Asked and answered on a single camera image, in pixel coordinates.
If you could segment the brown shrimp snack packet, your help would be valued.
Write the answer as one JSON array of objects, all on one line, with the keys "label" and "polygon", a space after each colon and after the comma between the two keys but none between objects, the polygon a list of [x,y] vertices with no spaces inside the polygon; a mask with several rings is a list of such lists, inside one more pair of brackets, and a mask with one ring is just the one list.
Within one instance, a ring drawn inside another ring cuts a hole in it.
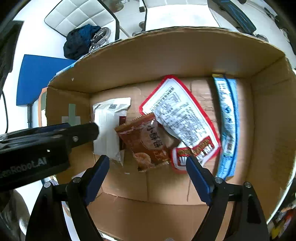
[{"label": "brown shrimp snack packet", "polygon": [[122,124],[115,131],[132,152],[139,172],[168,163],[171,150],[180,143],[164,129],[153,113]]}]

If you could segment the white wafer packet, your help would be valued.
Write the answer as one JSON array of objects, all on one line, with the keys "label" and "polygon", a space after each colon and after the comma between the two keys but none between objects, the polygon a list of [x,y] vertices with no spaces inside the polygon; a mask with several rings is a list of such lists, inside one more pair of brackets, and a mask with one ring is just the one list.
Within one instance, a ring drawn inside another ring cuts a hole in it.
[{"label": "white wafer packet", "polygon": [[93,120],[98,125],[99,134],[93,141],[96,155],[106,155],[109,159],[123,164],[124,151],[120,149],[120,140],[115,128],[125,122],[131,98],[113,98],[93,105]]}]

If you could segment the red white label snack pouch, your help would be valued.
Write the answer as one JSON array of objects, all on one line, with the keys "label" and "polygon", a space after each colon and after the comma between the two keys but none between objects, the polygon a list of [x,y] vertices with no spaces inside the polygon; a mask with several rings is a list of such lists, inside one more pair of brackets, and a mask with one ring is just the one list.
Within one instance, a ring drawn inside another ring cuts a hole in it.
[{"label": "red white label snack pouch", "polygon": [[153,113],[164,129],[180,140],[171,150],[171,164],[186,171],[186,159],[194,155],[201,165],[219,154],[221,142],[208,115],[186,85],[167,75],[139,106],[141,114]]}]

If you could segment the long blue snack bar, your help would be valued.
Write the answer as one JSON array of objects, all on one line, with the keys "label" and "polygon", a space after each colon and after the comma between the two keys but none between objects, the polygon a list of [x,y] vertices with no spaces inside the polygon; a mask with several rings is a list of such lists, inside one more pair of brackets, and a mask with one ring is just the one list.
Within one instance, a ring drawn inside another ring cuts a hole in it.
[{"label": "long blue snack bar", "polygon": [[213,74],[221,111],[221,151],[216,177],[226,180],[235,174],[239,142],[239,106],[236,80]]}]

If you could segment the green checkered table mat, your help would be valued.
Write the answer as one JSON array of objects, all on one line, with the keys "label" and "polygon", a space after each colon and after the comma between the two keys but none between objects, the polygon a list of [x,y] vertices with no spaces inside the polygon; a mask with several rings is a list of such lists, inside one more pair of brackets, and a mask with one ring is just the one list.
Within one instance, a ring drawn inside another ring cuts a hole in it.
[{"label": "green checkered table mat", "polygon": [[46,118],[46,95],[47,88],[43,88],[38,98],[38,123],[39,127],[47,126]]}]

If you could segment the blue cushion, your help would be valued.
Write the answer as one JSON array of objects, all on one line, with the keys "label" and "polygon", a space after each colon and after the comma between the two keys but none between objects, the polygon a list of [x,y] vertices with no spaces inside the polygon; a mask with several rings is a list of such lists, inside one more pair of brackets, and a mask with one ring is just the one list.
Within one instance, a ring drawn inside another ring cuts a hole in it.
[{"label": "blue cushion", "polygon": [[74,62],[70,59],[25,54],[18,77],[16,105],[33,104],[56,73]]}]

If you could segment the dark blue clothing bundle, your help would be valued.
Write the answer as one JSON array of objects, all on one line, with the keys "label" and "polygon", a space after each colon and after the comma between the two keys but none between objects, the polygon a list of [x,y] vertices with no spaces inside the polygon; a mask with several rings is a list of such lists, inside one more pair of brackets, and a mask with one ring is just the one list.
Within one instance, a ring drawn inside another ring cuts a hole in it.
[{"label": "dark blue clothing bundle", "polygon": [[89,52],[91,39],[101,29],[100,26],[90,24],[76,28],[68,33],[64,44],[64,57],[71,60],[78,60]]}]

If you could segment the white quilted chair left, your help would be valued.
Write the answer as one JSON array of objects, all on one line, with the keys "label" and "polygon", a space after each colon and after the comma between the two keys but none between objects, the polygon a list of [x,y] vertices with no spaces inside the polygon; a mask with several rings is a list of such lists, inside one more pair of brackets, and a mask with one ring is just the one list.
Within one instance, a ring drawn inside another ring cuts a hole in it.
[{"label": "white quilted chair left", "polygon": [[111,30],[109,42],[119,39],[119,21],[102,1],[60,1],[45,17],[44,22],[64,37],[72,30],[90,24],[109,28]]}]

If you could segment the white quilted chair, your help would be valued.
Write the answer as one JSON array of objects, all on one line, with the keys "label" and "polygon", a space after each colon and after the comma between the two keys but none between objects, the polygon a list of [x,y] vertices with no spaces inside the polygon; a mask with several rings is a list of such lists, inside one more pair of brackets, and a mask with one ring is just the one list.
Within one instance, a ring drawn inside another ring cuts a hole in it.
[{"label": "white quilted chair", "polygon": [[219,27],[208,2],[200,1],[143,1],[145,7],[145,30],[169,27]]},{"label": "white quilted chair", "polygon": [[119,39],[119,21],[102,1],[60,1],[45,17],[44,22],[64,37],[72,30],[90,24],[109,28],[111,30],[109,42]]}]

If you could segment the small chrome dumbbell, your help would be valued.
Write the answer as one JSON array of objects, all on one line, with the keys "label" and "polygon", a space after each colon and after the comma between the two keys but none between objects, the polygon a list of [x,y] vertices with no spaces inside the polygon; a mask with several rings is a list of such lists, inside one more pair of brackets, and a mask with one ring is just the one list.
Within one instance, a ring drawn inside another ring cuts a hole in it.
[{"label": "small chrome dumbbell", "polygon": [[260,40],[263,40],[263,41],[269,42],[269,40],[267,39],[267,37],[264,36],[264,35],[256,34],[255,37],[257,37],[257,38],[260,39]]}]

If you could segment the white quilted chair centre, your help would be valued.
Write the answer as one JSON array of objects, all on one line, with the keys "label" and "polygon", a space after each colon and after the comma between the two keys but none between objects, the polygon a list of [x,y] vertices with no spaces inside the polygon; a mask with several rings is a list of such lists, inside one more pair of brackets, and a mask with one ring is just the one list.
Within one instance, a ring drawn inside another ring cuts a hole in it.
[{"label": "white quilted chair centre", "polygon": [[145,7],[145,30],[169,27],[219,27],[208,2],[200,1],[143,1]]}]

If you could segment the black weight bench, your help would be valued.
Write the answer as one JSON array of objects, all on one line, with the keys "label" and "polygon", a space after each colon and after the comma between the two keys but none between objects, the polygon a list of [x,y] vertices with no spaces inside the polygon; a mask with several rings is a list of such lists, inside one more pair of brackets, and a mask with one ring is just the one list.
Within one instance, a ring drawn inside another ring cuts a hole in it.
[{"label": "black weight bench", "polygon": [[256,31],[255,25],[245,13],[230,0],[213,0],[219,8],[224,10],[239,25],[243,33],[253,35]]}]

